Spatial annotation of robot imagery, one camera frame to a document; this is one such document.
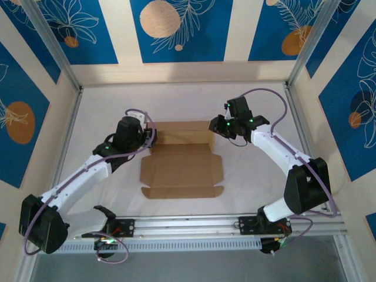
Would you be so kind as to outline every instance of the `white robotic arm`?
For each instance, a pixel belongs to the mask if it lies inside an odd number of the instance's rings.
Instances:
[[[252,115],[244,96],[228,100],[224,104],[226,114],[218,115],[210,122],[209,129],[228,139],[242,136],[267,154],[287,176],[284,195],[274,203],[258,210],[258,232],[268,232],[268,225],[278,223],[293,214],[301,214],[328,200],[319,182],[303,162],[319,175],[330,189],[327,164],[323,159],[312,159],[299,152],[278,133],[272,130],[263,116]]]
[[[116,215],[102,206],[72,215],[68,215],[68,212],[92,187],[130,161],[133,152],[154,144],[156,132],[153,134],[151,129],[143,128],[144,125],[143,114],[126,112],[117,125],[116,133],[98,145],[93,155],[76,172],[41,197],[29,195],[25,198],[21,208],[20,234],[24,236],[29,229],[28,239],[45,253],[53,253],[67,238],[110,229]],[[39,212],[39,220],[30,227]]]

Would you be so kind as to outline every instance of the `mounting plate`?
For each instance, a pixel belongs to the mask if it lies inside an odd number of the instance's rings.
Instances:
[[[291,224],[287,219],[281,219],[279,221],[270,223],[268,226],[261,230],[256,216],[241,216],[239,217],[239,230],[240,235],[263,235],[270,234],[280,236],[284,234],[283,226],[292,231]]]
[[[133,234],[135,232],[135,220],[134,219],[115,219],[115,223],[113,225],[112,236],[117,238],[133,238]],[[82,238],[100,238],[101,235],[94,235],[90,233],[83,234]]]

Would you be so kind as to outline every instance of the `flattened cardboard box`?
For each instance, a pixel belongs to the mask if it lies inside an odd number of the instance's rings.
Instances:
[[[141,161],[140,181],[148,199],[214,198],[222,194],[221,156],[212,153],[209,121],[156,122],[158,139]]]

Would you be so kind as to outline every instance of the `orange circle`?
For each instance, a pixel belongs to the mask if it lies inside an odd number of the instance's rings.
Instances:
[[[352,128],[354,129],[358,128],[362,122],[362,117],[360,113],[358,112],[351,113],[350,116],[348,117],[348,122]]]
[[[66,38],[64,38],[64,42],[65,44],[67,44],[68,47],[71,47],[71,48],[78,47],[78,40],[74,37],[67,36]]]
[[[147,35],[164,38],[173,35],[180,27],[180,16],[170,3],[154,0],[140,13],[140,23]]]
[[[178,45],[175,46],[175,50],[181,51],[181,50],[183,50],[183,46],[181,46],[180,44],[178,44]]]
[[[287,56],[296,56],[299,55],[303,44],[300,46],[300,36],[299,33],[305,30],[305,35],[303,38],[303,43],[306,41],[308,34],[310,34],[312,26],[302,26],[300,29],[296,31],[292,31],[286,38],[283,40],[282,43],[282,52]]]
[[[266,0],[265,2],[268,6],[274,6],[276,3],[278,3],[278,0]]]
[[[6,122],[9,137],[22,145],[29,143],[35,130],[35,116],[30,106],[25,102],[13,102],[6,109],[5,116],[9,119]]]

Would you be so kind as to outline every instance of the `vent grille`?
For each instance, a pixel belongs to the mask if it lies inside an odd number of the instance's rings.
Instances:
[[[247,239],[207,239],[207,240],[150,240],[150,241],[125,241],[130,253],[162,252],[162,251],[225,251],[225,250],[259,250],[261,240],[259,238]],[[120,245],[112,245],[101,253],[124,252]],[[93,253],[92,241],[67,242],[55,254]]]

